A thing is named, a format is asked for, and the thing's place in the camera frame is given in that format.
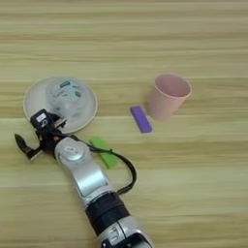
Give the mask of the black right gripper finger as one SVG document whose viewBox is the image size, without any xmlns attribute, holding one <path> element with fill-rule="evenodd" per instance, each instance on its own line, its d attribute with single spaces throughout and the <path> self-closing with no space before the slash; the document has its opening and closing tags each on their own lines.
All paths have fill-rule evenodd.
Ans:
<svg viewBox="0 0 248 248">
<path fill-rule="evenodd" d="M 20 136 L 19 134 L 15 134 L 15 142 L 16 142 L 18 148 L 25 154 L 25 156 L 29 160 L 33 160 L 36 156 L 38 156 L 39 154 L 42 153 L 41 147 L 38 147 L 36 149 L 31 148 L 30 146 L 28 146 L 26 144 L 23 137 Z"/>
<path fill-rule="evenodd" d="M 58 128 L 64 128 L 64 126 L 66 125 L 67 119 L 58 116 L 55 113 L 49 113 L 48 114 L 49 118 L 50 118 L 50 127 L 54 128 L 54 129 L 58 129 Z"/>
</svg>

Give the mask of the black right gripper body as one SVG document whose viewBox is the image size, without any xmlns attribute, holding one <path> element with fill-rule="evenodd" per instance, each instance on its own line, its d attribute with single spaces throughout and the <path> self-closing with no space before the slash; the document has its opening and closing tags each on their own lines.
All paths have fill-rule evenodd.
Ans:
<svg viewBox="0 0 248 248">
<path fill-rule="evenodd" d="M 50 156 L 55 156 L 55 147 L 59 141 L 65 138 L 65 135 L 59 130 L 59 124 L 47 124 L 45 127 L 38 125 L 36 135 L 40 145 L 35 149 L 36 155 L 45 152 Z"/>
</svg>

